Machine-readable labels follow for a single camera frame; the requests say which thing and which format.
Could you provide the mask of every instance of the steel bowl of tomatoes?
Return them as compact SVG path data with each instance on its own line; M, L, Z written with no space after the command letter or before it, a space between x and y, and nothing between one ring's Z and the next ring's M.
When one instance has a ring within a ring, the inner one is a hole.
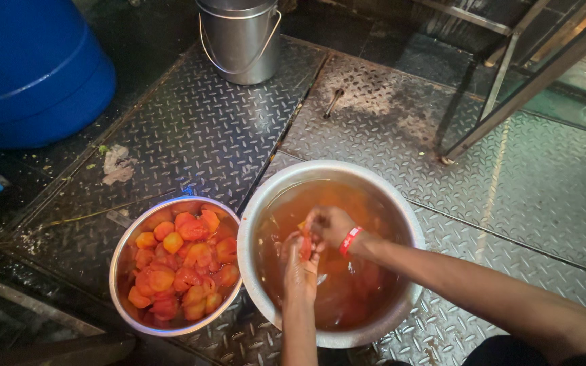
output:
M216 319L241 288L240 220L224 204L180 197L144 212L119 240L110 294L121 317L143 333L173 337Z

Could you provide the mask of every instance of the orange water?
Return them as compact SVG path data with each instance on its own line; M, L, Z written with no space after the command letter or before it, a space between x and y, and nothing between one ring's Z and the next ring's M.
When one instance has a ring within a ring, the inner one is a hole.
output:
M256 262L266 293L281 309L284 261L281 242L305 220L314 205L337 206L369 232L394 240L395 225L387 221L384 207L366 192L334 180L315 180L292 187L276 198L262 213L256 235L262 240ZM324 330L355 328L376 317L391 302L405 280L377 264L327 248L318 266L316 327Z

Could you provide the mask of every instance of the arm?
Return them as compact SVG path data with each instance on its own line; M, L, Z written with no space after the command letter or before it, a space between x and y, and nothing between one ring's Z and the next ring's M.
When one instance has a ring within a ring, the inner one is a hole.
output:
M309 261L301 261L301 237L289 239L291 241L287 240L284 245L284 248L289 248L289 252L282 304L282 365L318 366L313 303L316 299L320 255L314 253Z
M314 211L311 229L329 245L337 247L354 227L354 221L337 208ZM551 363L586 353L586 308L552 292L478 264L394 244L367 232L357 235L349 252L406 276L523 339Z

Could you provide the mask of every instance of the bucket lid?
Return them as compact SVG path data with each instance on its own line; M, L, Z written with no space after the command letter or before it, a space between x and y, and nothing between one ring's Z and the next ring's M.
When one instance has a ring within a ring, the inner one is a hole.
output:
M252 18L270 10L277 0L196 0L196 4L215 16Z

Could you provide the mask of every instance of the red wristband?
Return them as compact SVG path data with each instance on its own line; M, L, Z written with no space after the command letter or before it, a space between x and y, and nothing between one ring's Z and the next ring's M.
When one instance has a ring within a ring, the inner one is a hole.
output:
M346 257L347 256L347 249L350 248L350 245L352 245L352 242L354 241L354 237L356 237L356 235L358 235L359 232L363 231L362 227L355 227L354 229L350 230L350 232L347 233L347 235L345 236L345 239L343 239L343 242L340 243L340 247L338 248L339 252Z

